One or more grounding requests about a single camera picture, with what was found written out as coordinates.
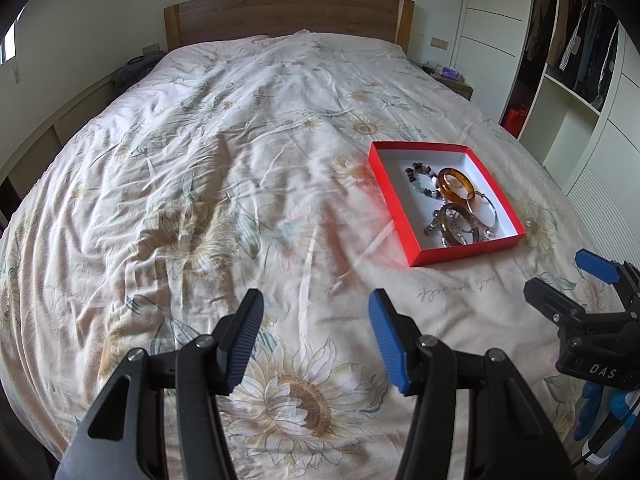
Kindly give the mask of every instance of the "red box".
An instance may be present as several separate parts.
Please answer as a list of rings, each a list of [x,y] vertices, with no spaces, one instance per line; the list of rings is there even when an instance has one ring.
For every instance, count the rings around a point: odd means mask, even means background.
[[[456,168],[465,173],[474,187],[489,197],[498,212],[499,228],[496,237],[477,244],[443,247],[436,232],[425,235],[424,228],[430,224],[433,211],[442,206],[442,201],[415,192],[404,171],[414,162],[431,166],[435,173],[445,167]],[[513,247],[525,235],[513,207],[491,173],[466,146],[442,142],[373,142],[369,151],[369,163],[411,267],[501,251]]]

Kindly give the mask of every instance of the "red bag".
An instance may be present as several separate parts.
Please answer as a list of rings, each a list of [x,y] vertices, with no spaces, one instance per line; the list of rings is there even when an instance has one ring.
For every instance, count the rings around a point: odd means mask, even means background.
[[[529,115],[529,109],[525,105],[510,106],[502,120],[502,127],[517,139],[524,121],[527,120],[527,115]]]

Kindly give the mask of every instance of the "window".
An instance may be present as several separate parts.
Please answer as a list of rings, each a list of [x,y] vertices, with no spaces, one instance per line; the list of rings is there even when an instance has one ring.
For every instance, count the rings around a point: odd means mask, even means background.
[[[5,61],[9,61],[12,57],[15,56],[15,24],[18,23],[21,14],[22,11],[20,11],[20,14],[18,14],[18,17],[14,21],[14,24],[11,26],[6,36],[4,37],[4,40],[2,40],[2,43],[0,43],[0,64],[4,63]]]

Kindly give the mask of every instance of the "purple object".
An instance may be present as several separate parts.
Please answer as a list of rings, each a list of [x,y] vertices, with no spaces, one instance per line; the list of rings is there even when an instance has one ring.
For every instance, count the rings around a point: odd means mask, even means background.
[[[449,68],[447,66],[442,67],[442,76],[446,77],[447,79],[453,79],[453,81],[460,81],[462,79],[460,72],[458,72],[457,70],[453,70],[452,68]]]

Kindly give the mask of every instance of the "screw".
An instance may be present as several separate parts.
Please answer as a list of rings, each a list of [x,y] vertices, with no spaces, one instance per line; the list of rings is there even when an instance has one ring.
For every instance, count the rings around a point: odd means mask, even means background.
[[[208,348],[213,345],[213,337],[209,334],[201,335],[196,339],[196,346],[198,348]]]
[[[438,340],[432,335],[420,336],[420,345],[432,348],[438,345]]]
[[[507,354],[505,354],[499,348],[491,348],[489,350],[489,359],[491,359],[491,361],[493,361],[494,363],[500,363],[504,361],[506,358],[507,358]]]
[[[127,354],[127,359],[129,361],[140,361],[144,356],[145,351],[142,348],[134,348],[129,354]]]

